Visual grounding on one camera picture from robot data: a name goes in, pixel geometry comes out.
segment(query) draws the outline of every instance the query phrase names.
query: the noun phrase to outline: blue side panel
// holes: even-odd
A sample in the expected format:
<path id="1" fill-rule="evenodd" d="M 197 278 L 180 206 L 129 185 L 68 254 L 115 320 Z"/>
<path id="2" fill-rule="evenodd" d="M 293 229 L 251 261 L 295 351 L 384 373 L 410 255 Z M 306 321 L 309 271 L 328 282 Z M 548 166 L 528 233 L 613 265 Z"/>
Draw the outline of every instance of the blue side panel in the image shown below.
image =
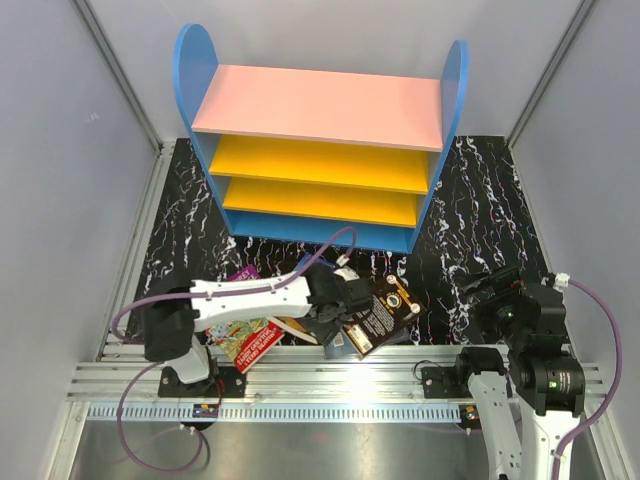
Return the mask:
<path id="1" fill-rule="evenodd" d="M 221 199 L 224 198 L 209 175 L 209 164 L 218 148 L 220 136 L 209 133 L 195 133 L 191 124 L 196 118 L 213 75 L 218 68 L 218 57 L 213 48 L 211 37 L 202 25 L 189 23 L 182 27 L 176 46 L 173 50 L 173 90 L 180 116 L 184 122 L 193 148 L 198 155 L 209 188 L 218 204 L 218 209 L 224 219 L 227 229 L 231 231 L 231 224 L 226 212 L 222 208 Z"/>
<path id="2" fill-rule="evenodd" d="M 407 253 L 410 228 L 371 225 L 368 223 L 338 222 L 317 218 L 270 215 L 267 213 L 228 211 L 234 233 L 251 237 L 270 238 L 285 242 L 324 243 L 331 235 L 347 225 L 358 232 L 356 246 L 367 250 Z M 351 234 L 338 238 L 338 245 L 351 245 Z"/>
<path id="3" fill-rule="evenodd" d="M 462 107 L 464 105 L 464 97 L 467 92 L 467 79 L 469 77 L 469 49 L 467 42 L 464 40 L 456 40 L 447 56 L 447 61 L 444 65 L 442 77 L 440 77 L 440 103 L 442 109 L 442 133 L 443 133 L 443 146 L 442 153 L 438 162 L 435 164 L 435 171 L 432 172 L 432 176 L 429 181 L 429 192 L 427 197 L 422 202 L 422 208 L 420 209 L 420 216 L 418 217 L 418 226 L 413 231 L 409 242 L 409 250 L 413 250 L 413 246 L 420 234 L 420 228 L 424 222 L 424 218 L 429 210 L 433 193 L 438 184 L 444 162 L 449 154 L 453 137 L 458 129 L 458 123 L 460 123 L 460 116 L 462 115 Z"/>

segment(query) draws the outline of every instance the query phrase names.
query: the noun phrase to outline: toy shelf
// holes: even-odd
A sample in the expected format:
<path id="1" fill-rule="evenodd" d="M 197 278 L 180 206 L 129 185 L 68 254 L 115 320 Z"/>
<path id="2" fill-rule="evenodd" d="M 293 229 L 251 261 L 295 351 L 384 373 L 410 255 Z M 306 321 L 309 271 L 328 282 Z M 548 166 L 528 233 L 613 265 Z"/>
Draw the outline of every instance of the toy shelf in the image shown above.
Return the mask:
<path id="1" fill-rule="evenodd" d="M 189 24 L 173 74 L 232 235 L 322 243 L 353 224 L 360 248 L 410 252 L 460 118 L 467 64 L 455 42 L 440 79 L 218 65 L 206 30 Z"/>

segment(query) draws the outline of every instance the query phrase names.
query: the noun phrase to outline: blue shelf panel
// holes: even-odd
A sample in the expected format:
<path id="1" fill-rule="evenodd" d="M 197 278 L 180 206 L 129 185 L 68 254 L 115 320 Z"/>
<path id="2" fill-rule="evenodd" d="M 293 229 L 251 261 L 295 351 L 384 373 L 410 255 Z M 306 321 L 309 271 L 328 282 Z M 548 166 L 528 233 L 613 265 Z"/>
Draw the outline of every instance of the blue shelf panel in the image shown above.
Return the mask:
<path id="1" fill-rule="evenodd" d="M 309 242 L 322 244 L 331 235 L 347 225 L 358 231 L 356 246 L 367 250 L 385 250 L 408 253 L 411 228 L 371 225 L 368 223 L 340 222 L 317 218 L 290 217 L 268 213 L 226 211 L 233 235 L 270 238 L 286 242 Z M 338 238 L 338 245 L 351 245 L 351 234 Z"/>

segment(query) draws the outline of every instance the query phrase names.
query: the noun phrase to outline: yellow shelf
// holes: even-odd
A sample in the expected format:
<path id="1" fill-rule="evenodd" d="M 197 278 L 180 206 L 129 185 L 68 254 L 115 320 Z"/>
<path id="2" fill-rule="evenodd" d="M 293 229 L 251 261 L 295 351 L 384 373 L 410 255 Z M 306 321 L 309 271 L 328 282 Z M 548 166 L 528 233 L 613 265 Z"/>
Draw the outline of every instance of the yellow shelf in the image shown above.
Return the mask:
<path id="1" fill-rule="evenodd" d="M 417 195 L 380 190 L 232 178 L 224 208 L 415 227 Z"/>
<path id="2" fill-rule="evenodd" d="M 427 152 L 223 135 L 209 173 L 427 193 Z"/>

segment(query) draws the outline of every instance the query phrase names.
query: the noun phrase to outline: reflective metal surface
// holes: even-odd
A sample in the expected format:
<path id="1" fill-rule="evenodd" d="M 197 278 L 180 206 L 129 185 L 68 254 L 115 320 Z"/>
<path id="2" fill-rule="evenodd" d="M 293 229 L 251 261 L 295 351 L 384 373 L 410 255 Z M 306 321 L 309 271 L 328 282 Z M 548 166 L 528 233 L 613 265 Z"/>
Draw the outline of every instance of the reflective metal surface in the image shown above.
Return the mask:
<path id="1" fill-rule="evenodd" d="M 128 422 L 132 448 L 144 445 L 166 422 Z M 353 479 L 487 479 L 482 434 L 466 436 L 448 425 L 411 424 L 264 424 L 219 423 L 205 431 L 211 455 L 194 471 L 178 478 L 208 480 L 353 480 Z M 171 468 L 189 460 L 197 441 L 172 432 L 147 443 L 140 457 Z M 600 480 L 588 437 L 574 447 L 574 480 Z M 116 424 L 88 421 L 71 474 L 72 479 L 143 480 L 167 478 L 142 470 L 123 458 Z"/>

